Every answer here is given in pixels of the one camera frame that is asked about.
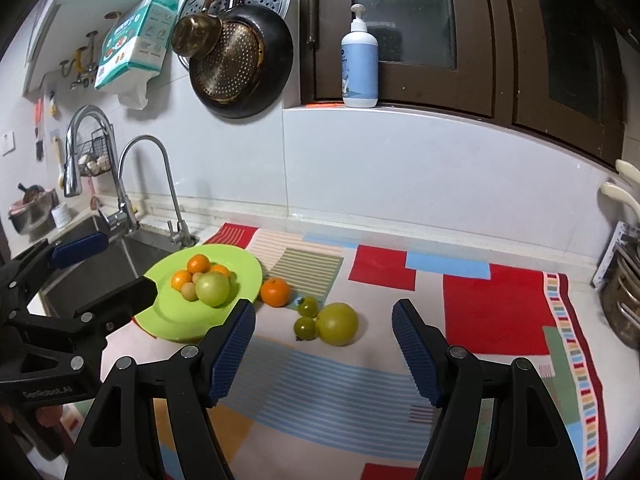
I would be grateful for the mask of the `white small cup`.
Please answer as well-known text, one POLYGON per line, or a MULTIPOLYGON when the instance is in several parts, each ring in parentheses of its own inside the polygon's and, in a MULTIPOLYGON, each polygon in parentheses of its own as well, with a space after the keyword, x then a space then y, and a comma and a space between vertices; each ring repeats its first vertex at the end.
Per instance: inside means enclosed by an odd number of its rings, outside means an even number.
POLYGON ((64 226, 68 226, 73 220, 73 214, 70 207, 66 203, 60 203, 51 210, 51 216, 54 225, 58 230, 62 230, 64 226))

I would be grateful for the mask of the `brass perforated strainer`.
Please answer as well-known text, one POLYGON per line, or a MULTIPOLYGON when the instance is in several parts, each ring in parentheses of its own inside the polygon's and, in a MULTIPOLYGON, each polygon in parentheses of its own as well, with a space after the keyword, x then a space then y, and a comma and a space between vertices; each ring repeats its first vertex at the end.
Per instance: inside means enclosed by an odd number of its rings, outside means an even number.
POLYGON ((192 87, 204 103, 226 105, 252 83, 261 60, 262 46, 250 25, 223 22, 216 46, 190 59, 192 87))

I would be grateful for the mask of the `steel pot with lid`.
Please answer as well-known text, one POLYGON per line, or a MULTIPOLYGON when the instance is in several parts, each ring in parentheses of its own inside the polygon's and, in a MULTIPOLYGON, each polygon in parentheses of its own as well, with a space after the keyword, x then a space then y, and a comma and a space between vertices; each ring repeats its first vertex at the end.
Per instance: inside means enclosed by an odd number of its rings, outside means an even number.
POLYGON ((17 188, 23 196, 9 208, 8 218, 17 234, 25 235, 49 220, 52 209, 58 204, 58 193, 53 188, 46 190, 36 184, 19 183, 17 188))

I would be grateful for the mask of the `large orange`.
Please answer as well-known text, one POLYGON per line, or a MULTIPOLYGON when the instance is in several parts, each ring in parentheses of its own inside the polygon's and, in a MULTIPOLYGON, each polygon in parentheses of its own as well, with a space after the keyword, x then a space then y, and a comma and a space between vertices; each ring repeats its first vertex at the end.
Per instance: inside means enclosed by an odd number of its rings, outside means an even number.
POLYGON ((186 264, 186 270, 191 274, 206 273, 210 269, 210 260, 203 254, 193 255, 186 264))

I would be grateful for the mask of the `small orange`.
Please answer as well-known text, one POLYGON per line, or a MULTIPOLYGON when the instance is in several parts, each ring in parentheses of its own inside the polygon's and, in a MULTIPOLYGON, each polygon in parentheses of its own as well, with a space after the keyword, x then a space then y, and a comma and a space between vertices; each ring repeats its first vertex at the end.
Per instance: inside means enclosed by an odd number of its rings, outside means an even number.
POLYGON ((179 270, 174 273, 170 280, 170 286, 177 292, 183 288, 185 284, 192 282, 192 274, 188 270, 179 270))

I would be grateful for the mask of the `large green pomelo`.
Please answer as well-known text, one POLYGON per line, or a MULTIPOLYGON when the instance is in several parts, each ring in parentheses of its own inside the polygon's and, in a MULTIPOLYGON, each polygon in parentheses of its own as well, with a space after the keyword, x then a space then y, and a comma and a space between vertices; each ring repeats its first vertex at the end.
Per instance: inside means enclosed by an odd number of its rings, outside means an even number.
POLYGON ((348 304, 334 302, 326 304, 316 317, 320 339, 331 346, 350 344, 359 328, 357 312, 348 304))

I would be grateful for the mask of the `lime green plate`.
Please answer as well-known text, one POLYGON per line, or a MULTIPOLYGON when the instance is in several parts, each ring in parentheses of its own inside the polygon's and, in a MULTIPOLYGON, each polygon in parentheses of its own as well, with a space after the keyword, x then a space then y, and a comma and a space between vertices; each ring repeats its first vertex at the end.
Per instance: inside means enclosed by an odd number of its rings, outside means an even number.
POLYGON ((134 317, 136 323, 156 338, 175 342, 201 339, 211 327, 224 324, 239 300, 254 301, 262 286, 258 260, 243 248, 224 244, 181 249, 154 263, 144 276, 155 283, 157 295, 151 307, 134 317), (230 295, 219 307, 206 306, 200 300, 185 300, 171 287, 172 276, 186 270, 189 259, 196 254, 226 266, 233 273, 230 295))

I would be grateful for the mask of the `chrome pull-down faucet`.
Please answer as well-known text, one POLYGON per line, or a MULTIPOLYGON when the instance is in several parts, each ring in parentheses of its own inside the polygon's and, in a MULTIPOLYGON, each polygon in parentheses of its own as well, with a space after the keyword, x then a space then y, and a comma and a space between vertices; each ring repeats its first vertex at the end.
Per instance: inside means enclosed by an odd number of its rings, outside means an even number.
POLYGON ((112 178, 117 195, 117 211, 106 216, 99 210, 104 222, 111 231, 119 228, 132 232, 139 227, 134 214, 134 206, 128 197, 122 177, 119 175, 119 162, 117 158, 115 133, 112 124, 108 121, 104 111, 99 107, 89 104, 81 107, 73 114, 68 125, 65 137, 65 155, 63 171, 63 192, 65 197, 75 197, 81 194, 81 176, 93 176, 101 172, 108 172, 112 178), (99 126, 100 150, 93 148, 84 154, 76 148, 79 129, 86 118, 93 119, 99 126))

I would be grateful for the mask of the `black frying pan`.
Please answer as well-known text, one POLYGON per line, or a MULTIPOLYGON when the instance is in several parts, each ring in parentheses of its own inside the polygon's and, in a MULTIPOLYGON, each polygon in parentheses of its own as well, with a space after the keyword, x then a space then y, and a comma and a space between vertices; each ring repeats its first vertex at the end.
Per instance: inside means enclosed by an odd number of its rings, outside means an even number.
POLYGON ((262 60, 252 83, 234 101, 220 105, 199 99, 219 117, 253 117, 270 107, 288 81, 293 65, 292 35, 280 15, 262 6, 236 6, 222 12, 220 18, 250 25, 262 46, 262 60))

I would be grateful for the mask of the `colourful patchwork mat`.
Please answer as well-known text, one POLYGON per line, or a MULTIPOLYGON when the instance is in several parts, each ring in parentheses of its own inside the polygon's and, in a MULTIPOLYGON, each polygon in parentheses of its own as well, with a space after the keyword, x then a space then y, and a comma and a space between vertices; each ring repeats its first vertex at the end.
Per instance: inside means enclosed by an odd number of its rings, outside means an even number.
POLYGON ((529 359, 560 411, 582 475, 605 476, 602 385, 566 276, 232 223, 201 253, 238 274, 245 298, 276 276, 295 297, 344 302, 359 316, 355 340, 333 347, 295 338, 296 307, 258 307, 230 393, 209 414, 236 478, 416 475, 437 414, 392 331, 401 298, 482 359, 529 359))

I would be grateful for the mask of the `white blue pump bottle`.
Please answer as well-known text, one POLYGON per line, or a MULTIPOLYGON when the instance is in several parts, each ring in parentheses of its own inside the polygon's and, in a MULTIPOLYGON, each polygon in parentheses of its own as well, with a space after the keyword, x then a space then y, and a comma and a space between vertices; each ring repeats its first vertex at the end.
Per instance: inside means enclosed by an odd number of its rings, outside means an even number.
POLYGON ((362 17, 364 5, 350 10, 354 18, 341 41, 342 99, 347 107, 372 108, 378 104, 378 40, 362 17))

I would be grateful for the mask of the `brass small ladle pot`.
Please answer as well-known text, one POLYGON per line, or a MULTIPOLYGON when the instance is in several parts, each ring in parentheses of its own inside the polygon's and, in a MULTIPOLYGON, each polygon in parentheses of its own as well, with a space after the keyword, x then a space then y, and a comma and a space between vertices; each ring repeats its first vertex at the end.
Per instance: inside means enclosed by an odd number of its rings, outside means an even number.
POLYGON ((184 58, 204 58, 216 46, 222 33, 222 21, 208 13, 180 18, 171 34, 171 47, 184 58))

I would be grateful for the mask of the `teal tissue pack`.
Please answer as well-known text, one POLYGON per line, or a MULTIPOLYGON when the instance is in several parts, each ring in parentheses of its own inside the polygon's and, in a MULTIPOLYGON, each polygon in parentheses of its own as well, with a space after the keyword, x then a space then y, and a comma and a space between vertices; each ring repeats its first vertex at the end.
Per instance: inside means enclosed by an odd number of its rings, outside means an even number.
POLYGON ((160 74, 179 0, 143 0, 106 34, 94 88, 121 106, 143 110, 148 82, 160 74))

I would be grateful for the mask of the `medium tangerine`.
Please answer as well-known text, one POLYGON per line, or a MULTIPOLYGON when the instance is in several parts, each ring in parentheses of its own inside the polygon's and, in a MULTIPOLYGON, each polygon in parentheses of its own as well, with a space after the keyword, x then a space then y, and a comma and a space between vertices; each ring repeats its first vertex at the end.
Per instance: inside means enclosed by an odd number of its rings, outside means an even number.
POLYGON ((262 283, 260 299, 270 307, 282 308, 290 303, 291 286, 283 278, 268 278, 262 283))

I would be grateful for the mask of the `stainless steel sink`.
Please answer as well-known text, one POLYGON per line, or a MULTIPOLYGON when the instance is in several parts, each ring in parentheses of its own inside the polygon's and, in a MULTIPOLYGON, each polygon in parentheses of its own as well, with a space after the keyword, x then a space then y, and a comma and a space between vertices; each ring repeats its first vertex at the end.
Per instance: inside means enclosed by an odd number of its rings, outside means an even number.
POLYGON ((110 232, 97 216, 76 222, 63 232, 60 241, 66 244, 95 232, 103 232, 110 237, 107 250, 52 274, 40 289, 46 315, 72 318, 76 310, 140 278, 160 259, 180 249, 163 232, 147 229, 129 234, 122 230, 110 232))

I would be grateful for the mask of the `small orange kumquat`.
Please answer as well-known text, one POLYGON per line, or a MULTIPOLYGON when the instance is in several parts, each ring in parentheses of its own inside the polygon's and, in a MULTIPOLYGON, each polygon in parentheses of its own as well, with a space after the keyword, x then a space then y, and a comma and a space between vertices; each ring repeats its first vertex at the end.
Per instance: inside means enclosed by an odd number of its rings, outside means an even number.
POLYGON ((219 263, 212 264, 210 266, 209 271, 214 273, 219 273, 223 275, 225 278, 228 278, 228 280, 230 280, 231 278, 231 271, 226 266, 223 266, 222 264, 219 264, 219 263))

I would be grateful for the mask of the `small brownish fruit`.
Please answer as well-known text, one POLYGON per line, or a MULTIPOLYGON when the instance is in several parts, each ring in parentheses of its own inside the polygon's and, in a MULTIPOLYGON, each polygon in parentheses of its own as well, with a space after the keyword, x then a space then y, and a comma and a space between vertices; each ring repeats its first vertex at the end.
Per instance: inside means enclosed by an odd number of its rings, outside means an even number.
POLYGON ((183 284, 180 292, 181 296, 183 296, 186 301, 192 302, 198 300, 198 294, 196 293, 195 285, 192 282, 183 284))

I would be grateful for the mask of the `white handled knife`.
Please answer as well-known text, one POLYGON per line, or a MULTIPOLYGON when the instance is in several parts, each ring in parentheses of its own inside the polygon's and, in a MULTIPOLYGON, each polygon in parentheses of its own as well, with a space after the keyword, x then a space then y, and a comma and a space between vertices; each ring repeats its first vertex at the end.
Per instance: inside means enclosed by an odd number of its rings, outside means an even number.
POLYGON ((636 216, 637 220, 640 220, 640 203, 634 198, 628 191, 624 190, 617 184, 611 182, 605 182, 600 185, 600 192, 625 206, 628 206, 636 216))
POLYGON ((626 160, 623 159, 617 159, 615 162, 615 169, 618 174, 627 181, 640 185, 640 170, 630 162, 626 162, 626 160))

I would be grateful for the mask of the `green apple on plate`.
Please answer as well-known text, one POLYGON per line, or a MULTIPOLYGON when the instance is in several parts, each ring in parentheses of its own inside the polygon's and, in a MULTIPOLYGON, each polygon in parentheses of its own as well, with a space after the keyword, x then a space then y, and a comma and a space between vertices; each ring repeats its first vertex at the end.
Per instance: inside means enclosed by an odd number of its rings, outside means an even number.
POLYGON ((209 272, 203 274, 195 283, 198 300, 212 308, 218 308, 227 301, 230 294, 230 282, 224 274, 209 272))

